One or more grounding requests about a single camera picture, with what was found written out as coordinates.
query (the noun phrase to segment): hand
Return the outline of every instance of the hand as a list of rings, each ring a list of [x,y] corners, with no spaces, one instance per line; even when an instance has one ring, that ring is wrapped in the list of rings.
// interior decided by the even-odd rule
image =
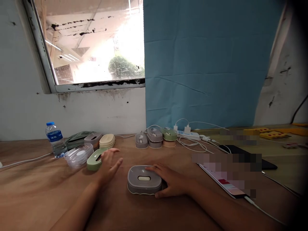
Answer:
[[[153,171],[167,182],[168,187],[155,193],[155,198],[180,196],[188,193],[188,177],[173,171],[163,164],[154,164],[154,167],[146,167],[146,170]]]
[[[119,149],[111,148],[103,152],[100,156],[102,165],[96,173],[95,181],[98,182],[101,187],[106,186],[113,179],[122,164],[123,158],[118,159],[115,165],[112,166],[111,164],[114,153],[119,151]]]

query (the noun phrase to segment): ceiling light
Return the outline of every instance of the ceiling light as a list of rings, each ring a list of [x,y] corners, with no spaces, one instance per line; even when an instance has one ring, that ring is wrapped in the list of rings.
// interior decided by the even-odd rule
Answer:
[[[68,54],[68,55],[72,56],[71,54]],[[75,58],[75,59],[77,59],[75,56],[72,56],[72,57]],[[77,60],[79,60],[79,59],[77,59]]]
[[[73,58],[71,58],[71,57],[69,57],[68,55],[65,55],[66,57],[68,57],[68,58],[70,58],[70,59],[72,59],[72,60],[74,60],[74,61],[76,61],[75,59],[73,59]]]
[[[45,42],[47,42],[49,45],[52,45],[53,47],[57,48],[58,50],[62,51],[59,47],[53,45],[52,43],[48,42],[47,40],[45,40]]]
[[[62,55],[60,55],[62,58],[65,58],[65,59],[67,59],[68,61],[70,61],[71,62],[71,60],[70,59],[68,59],[68,58],[66,58],[66,57],[64,57],[64,56],[62,56]]]

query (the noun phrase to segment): window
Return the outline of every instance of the window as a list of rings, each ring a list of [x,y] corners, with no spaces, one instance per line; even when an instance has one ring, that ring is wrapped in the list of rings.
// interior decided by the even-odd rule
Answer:
[[[24,0],[51,92],[144,86],[142,4]]]

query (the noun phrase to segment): white wall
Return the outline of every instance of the white wall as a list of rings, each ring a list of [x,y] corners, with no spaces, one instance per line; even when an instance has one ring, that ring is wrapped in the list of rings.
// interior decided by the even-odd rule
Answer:
[[[0,28],[0,141],[45,139],[49,121],[64,137],[80,131],[129,134],[146,128],[145,88],[44,94],[14,0],[0,2]]]
[[[262,88],[254,120],[255,125],[289,124],[308,94],[307,49],[298,22],[288,8],[273,61]],[[298,111],[294,122],[308,122],[308,101]]]

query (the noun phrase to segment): smartphone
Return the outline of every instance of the smartphone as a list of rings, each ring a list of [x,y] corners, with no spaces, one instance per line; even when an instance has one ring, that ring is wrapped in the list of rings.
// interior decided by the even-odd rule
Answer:
[[[233,199],[244,198],[245,196],[249,197],[247,194],[239,190],[234,185],[227,182],[225,179],[219,177],[215,172],[211,171],[209,168],[205,167],[202,164],[198,164],[216,183]]]

